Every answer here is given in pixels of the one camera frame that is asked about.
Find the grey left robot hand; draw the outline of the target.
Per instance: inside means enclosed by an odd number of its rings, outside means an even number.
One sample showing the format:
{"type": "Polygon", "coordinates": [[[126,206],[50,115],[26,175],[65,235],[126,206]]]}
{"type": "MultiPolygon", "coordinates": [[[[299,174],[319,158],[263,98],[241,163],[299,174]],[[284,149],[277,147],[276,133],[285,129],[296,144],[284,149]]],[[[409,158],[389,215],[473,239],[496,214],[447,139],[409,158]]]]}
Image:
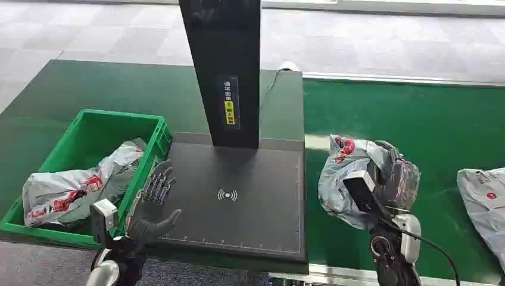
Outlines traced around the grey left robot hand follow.
{"type": "Polygon", "coordinates": [[[142,247],[168,234],[183,212],[182,209],[176,209],[170,214],[163,213],[167,197],[176,182],[172,171],[171,159],[160,162],[147,178],[141,191],[127,230],[128,236],[135,240],[138,246],[142,247]]]}

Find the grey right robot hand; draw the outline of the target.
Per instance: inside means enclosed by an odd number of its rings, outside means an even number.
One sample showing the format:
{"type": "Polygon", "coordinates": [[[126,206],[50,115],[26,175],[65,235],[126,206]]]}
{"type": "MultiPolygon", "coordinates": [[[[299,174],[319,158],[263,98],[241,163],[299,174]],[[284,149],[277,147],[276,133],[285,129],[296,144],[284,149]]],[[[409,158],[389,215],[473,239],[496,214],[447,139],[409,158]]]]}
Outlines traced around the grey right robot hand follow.
{"type": "Polygon", "coordinates": [[[374,143],[386,151],[380,168],[382,185],[375,192],[376,198],[394,212],[410,212],[419,188],[419,168],[389,142],[377,140],[374,143]]]}

